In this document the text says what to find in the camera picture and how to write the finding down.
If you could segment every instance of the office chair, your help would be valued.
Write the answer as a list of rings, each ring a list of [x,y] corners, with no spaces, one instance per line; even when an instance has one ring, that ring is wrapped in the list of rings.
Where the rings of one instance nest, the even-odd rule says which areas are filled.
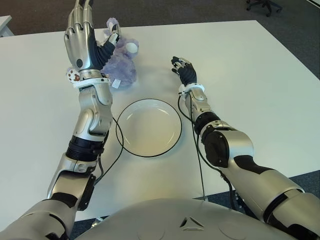
[[[248,7],[247,7],[247,11],[250,11],[251,7],[254,5],[260,5],[262,4],[262,7],[264,8],[265,6],[268,8],[269,12],[266,14],[267,17],[271,16],[272,13],[272,9],[271,6],[275,6],[278,9],[276,10],[277,13],[280,13],[282,10],[282,6],[279,6],[278,4],[274,3],[273,1],[270,0],[256,0],[257,2],[255,3],[251,3]]]

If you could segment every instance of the black joint cover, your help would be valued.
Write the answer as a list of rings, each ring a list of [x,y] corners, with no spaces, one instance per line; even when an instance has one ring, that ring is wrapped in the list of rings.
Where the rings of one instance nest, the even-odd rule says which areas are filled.
[[[77,161],[92,162],[103,151],[102,141],[90,141],[73,135],[65,155]]]
[[[64,232],[61,235],[61,237],[58,237],[57,234],[55,234],[54,232],[47,234],[45,237],[49,240],[67,240],[67,239],[69,239],[66,232]]]
[[[69,208],[74,207],[78,201],[78,198],[76,198],[75,196],[64,192],[56,192],[52,195],[50,199],[63,202]]]
[[[206,159],[213,166],[227,168],[229,145],[225,136],[215,131],[213,127],[209,127],[204,131],[201,141],[204,144]]]
[[[194,123],[194,131],[197,135],[200,134],[202,128],[210,122],[220,120],[220,118],[212,111],[206,111],[202,113],[198,118],[195,120]]]
[[[96,176],[91,174],[90,178],[85,186],[85,190],[82,195],[82,198],[80,200],[80,203],[78,206],[78,211],[84,211],[89,206],[89,202],[90,202],[92,193],[94,192],[94,189],[95,189],[95,181],[96,181]]]
[[[269,167],[257,165],[254,162],[254,158],[250,155],[236,156],[234,158],[234,162],[237,164],[239,168],[256,173],[256,174],[262,174],[265,171],[274,170]]]

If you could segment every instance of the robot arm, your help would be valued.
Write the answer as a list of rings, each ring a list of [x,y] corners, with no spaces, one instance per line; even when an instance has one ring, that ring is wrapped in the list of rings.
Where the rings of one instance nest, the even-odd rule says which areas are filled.
[[[297,239],[317,239],[320,200],[277,170],[257,165],[250,138],[212,111],[191,63],[177,57],[171,62],[182,82],[179,94],[209,163],[224,173],[258,219]]]
[[[100,69],[108,62],[119,40],[119,26],[103,46],[97,46],[92,22],[92,0],[76,0],[69,15],[64,42],[80,81],[81,111],[67,151],[62,155],[47,193],[18,220],[0,232],[1,240],[66,240],[76,212],[88,207],[96,177],[92,174],[104,151],[112,123],[109,79]]]

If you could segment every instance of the plush toy ear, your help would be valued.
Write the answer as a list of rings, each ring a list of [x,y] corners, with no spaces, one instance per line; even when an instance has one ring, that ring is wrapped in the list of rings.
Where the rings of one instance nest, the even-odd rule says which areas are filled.
[[[119,22],[114,17],[110,17],[108,21],[106,21],[106,27],[110,30],[110,32],[112,31],[114,25],[119,25]]]

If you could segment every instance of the silver metal joint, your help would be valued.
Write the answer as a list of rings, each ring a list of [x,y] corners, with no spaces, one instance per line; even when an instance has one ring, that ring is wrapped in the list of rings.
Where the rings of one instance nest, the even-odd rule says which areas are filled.
[[[185,105],[189,111],[189,115],[192,116],[192,120],[194,122],[201,114],[205,112],[213,112],[210,105],[208,104],[208,99],[204,94],[202,88],[193,87],[188,93],[189,94],[186,94]]]
[[[228,129],[230,131],[236,131],[235,128],[233,128],[232,126],[230,126],[227,122],[222,121],[222,120],[215,120],[215,121],[211,121],[209,123],[207,123],[200,131],[200,136],[202,137],[202,135],[204,134],[205,130],[207,128],[214,128],[215,130],[218,129]]]
[[[102,74],[97,69],[82,70],[80,73],[80,81],[86,79],[102,78]]]
[[[112,95],[108,84],[97,83],[79,94],[81,112],[73,135],[89,141],[102,142],[113,121]]]
[[[66,156],[66,153],[62,154],[60,163],[53,175],[52,181],[49,185],[47,198],[49,199],[52,195],[52,191],[57,182],[57,179],[62,174],[62,172],[74,172],[74,173],[86,173],[93,172],[97,166],[97,161],[77,161]]]

